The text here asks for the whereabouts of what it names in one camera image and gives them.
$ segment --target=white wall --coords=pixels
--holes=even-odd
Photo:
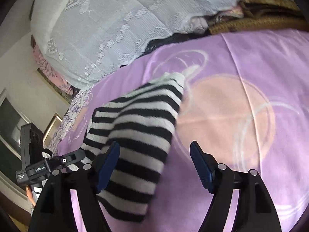
[[[16,110],[44,131],[55,113],[64,116],[69,104],[36,71],[30,38],[26,34],[0,58],[0,92],[5,88]]]
[[[17,0],[0,26],[0,93],[41,131],[55,113],[64,116],[69,104],[36,71],[30,46],[33,0]]]
[[[0,26],[0,56],[30,32],[29,14],[33,0],[17,0]]]

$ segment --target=pink floral fabric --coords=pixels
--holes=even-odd
[[[47,62],[37,44],[33,48],[33,55],[38,67],[44,73],[44,75],[60,90],[66,92],[69,95],[73,95],[71,85],[53,69],[49,62]]]

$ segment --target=brown knit fabric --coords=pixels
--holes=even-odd
[[[242,3],[258,3],[258,4],[268,4],[283,7],[286,9],[292,9],[295,11],[300,11],[296,3],[291,0],[241,0]]]
[[[264,16],[259,19],[244,18],[218,23],[209,27],[209,30],[211,35],[216,35],[226,32],[258,31],[266,29],[280,30],[286,28],[309,32],[309,24],[305,19],[282,16]]]

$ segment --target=white lace quilt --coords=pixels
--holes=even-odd
[[[71,85],[86,90],[130,64],[151,39],[187,31],[193,16],[215,14],[237,1],[67,0],[59,2],[62,12],[52,30],[46,35],[34,29],[33,34],[38,39],[45,34],[45,40],[37,42],[53,68]],[[36,0],[34,15],[40,4]]]

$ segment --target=window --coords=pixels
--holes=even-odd
[[[0,94],[0,171],[15,184],[15,172],[21,170],[20,129],[28,122],[14,109],[6,91]]]

